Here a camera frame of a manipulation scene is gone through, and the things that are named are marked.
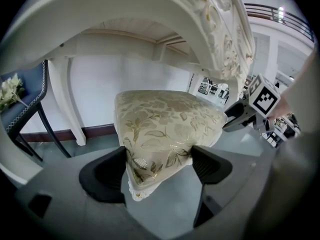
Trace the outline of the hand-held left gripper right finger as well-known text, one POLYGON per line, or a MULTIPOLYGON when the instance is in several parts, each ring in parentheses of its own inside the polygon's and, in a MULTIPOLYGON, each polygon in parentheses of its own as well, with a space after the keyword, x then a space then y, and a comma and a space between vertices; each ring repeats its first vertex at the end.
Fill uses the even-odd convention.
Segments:
POLYGON ((192 167, 202 185, 193 221, 197 228, 216 217, 243 189, 258 162, 269 161, 273 147, 258 156, 194 145, 190 154, 192 167))

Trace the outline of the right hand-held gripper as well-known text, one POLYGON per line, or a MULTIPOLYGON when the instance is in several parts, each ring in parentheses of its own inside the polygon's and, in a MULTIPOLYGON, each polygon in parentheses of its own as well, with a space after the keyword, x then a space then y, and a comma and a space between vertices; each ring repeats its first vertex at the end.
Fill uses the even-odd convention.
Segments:
POLYGON ((224 112, 230 122, 223 126, 223 131, 235 132, 251 125, 258 132, 273 132, 274 123, 269 120, 269 115, 281 99, 279 89, 262 74, 258 74, 243 93, 243 99, 247 104, 237 101, 224 112), (245 121, 234 121, 247 116, 245 121))

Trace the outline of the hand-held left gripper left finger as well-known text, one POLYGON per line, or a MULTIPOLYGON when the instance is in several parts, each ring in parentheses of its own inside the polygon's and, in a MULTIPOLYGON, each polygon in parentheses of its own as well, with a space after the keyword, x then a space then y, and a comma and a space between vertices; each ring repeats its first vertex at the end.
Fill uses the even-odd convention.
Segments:
POLYGON ((68 158, 41 170, 14 197, 54 240, 160 240, 128 212, 126 149, 68 158))

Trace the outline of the cream cushioned stool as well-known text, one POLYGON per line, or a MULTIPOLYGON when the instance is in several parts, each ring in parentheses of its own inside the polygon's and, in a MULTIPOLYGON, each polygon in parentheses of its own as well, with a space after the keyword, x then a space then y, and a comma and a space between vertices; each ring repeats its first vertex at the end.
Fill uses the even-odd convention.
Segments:
POLYGON ((226 114, 183 91, 131 90, 114 100, 114 127, 126 148, 129 191, 139 202, 193 163, 193 146, 213 146, 226 114))

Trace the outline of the white dressing table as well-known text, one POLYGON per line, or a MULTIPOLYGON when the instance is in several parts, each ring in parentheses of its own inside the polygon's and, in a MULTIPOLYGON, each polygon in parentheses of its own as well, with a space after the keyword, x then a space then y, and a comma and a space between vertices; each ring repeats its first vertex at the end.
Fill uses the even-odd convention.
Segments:
POLYGON ((50 80, 78 145, 86 138, 70 100, 67 56, 71 38, 98 24, 136 18, 158 22, 190 46, 187 68, 229 85, 229 107, 239 99, 255 42, 242 0, 27 0, 0 41, 0 71, 52 61, 50 80))

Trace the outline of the person's right forearm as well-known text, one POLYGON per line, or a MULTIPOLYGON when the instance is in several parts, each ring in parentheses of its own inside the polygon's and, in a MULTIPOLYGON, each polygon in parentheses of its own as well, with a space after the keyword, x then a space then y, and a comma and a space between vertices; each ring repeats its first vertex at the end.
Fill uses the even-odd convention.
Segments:
POLYGON ((308 68, 311 66, 312 62, 316 58, 317 53, 318 53, 318 46, 315 45, 311 54, 307 57, 306 61, 304 62, 297 78, 294 80, 294 82, 286 90, 284 90, 281 93, 280 101, 278 102, 278 104, 274 107, 274 109, 271 111, 271 113, 267 117, 270 121, 273 121, 276 118, 285 116, 285 115, 292 112, 292 109, 288 103, 289 93, 291 93, 296 86, 300 85, 301 79, 306 74, 308 68))

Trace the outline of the black balcony railing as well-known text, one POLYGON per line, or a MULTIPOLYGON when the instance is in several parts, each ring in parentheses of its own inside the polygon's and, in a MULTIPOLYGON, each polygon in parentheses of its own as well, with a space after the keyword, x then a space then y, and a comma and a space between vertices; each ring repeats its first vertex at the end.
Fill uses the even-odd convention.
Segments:
POLYGON ((269 5, 245 3, 244 7, 249 17, 260 18, 285 25, 301 33, 313 43, 315 42, 314 32, 310 24, 305 19, 286 12, 283 6, 276 8, 269 5))

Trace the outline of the blue upholstered chair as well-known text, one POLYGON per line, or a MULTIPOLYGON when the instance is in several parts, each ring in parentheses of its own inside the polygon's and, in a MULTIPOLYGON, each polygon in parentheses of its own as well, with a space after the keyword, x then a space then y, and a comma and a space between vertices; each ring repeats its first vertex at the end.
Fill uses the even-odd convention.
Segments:
POLYGON ((48 90, 48 61, 45 59, 37 66, 31 69, 19 69, 13 72, 9 72, 0 75, 0 88, 2 83, 9 77, 12 77, 17 73, 18 77, 23 82, 24 94, 21 98, 29 107, 25 107, 23 104, 17 102, 10 108, 0 113, 0 119, 7 135, 11 141, 23 152, 27 153, 31 157, 37 158, 40 162, 43 159, 35 152, 35 150, 28 144, 28 142, 22 137, 21 130, 27 124, 27 122, 38 113, 42 124, 44 125, 47 133, 64 154, 65 157, 70 158, 71 155, 63 147, 55 135, 50 123, 45 115, 41 101, 47 94, 48 90))

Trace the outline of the white flower bouquet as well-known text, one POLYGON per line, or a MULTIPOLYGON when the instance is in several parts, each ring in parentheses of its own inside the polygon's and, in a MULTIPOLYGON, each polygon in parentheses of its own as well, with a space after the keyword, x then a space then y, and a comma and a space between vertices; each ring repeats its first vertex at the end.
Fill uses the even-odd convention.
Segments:
POLYGON ((0 88, 0 113, 16 103, 21 103, 26 108, 29 108, 29 105, 22 100, 24 92, 23 81, 18 77, 17 73, 5 80, 0 88))

